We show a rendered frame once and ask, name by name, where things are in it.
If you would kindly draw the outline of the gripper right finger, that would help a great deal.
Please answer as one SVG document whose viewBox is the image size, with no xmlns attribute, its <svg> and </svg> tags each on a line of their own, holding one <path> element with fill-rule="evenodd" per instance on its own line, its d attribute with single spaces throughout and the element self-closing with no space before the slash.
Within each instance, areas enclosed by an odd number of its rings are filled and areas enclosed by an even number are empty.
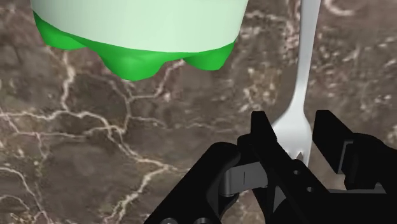
<svg viewBox="0 0 397 224">
<path fill-rule="evenodd" d="M 312 140 L 346 190 L 397 193 L 397 150 L 369 134 L 351 131 L 329 110 L 316 111 Z"/>
</svg>

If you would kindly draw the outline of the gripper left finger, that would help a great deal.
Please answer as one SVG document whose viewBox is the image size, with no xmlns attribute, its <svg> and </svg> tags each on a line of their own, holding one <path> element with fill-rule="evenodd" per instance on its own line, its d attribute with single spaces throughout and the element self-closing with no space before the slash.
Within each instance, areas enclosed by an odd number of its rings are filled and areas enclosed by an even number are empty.
<svg viewBox="0 0 397 224">
<path fill-rule="evenodd" d="M 274 131 L 264 111 L 251 114 L 251 131 L 236 144 L 212 144 L 171 190 L 144 224 L 222 224 L 241 192 L 251 190 L 266 224 L 290 224 L 290 205 L 254 148 L 271 149 Z"/>
</svg>

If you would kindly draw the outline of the green bottle with pale label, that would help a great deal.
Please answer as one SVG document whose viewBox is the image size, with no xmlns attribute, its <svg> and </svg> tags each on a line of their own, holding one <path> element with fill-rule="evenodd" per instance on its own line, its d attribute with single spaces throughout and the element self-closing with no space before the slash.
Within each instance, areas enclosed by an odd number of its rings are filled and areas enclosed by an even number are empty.
<svg viewBox="0 0 397 224">
<path fill-rule="evenodd" d="M 30 0 L 45 44 L 88 48 L 115 75 L 152 77 L 181 59 L 205 71 L 230 56 L 249 0 Z"/>
</svg>

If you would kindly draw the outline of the white fork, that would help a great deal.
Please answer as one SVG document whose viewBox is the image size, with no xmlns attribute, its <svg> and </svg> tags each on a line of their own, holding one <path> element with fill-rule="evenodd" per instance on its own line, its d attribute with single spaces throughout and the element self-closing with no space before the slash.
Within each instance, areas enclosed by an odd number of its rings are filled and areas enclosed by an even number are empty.
<svg viewBox="0 0 397 224">
<path fill-rule="evenodd" d="M 312 129 L 304 113 L 304 104 L 320 6 L 321 0 L 301 0 L 295 87 L 288 108 L 272 124 L 277 142 L 292 159 L 301 155 L 305 165 L 310 159 Z"/>
</svg>

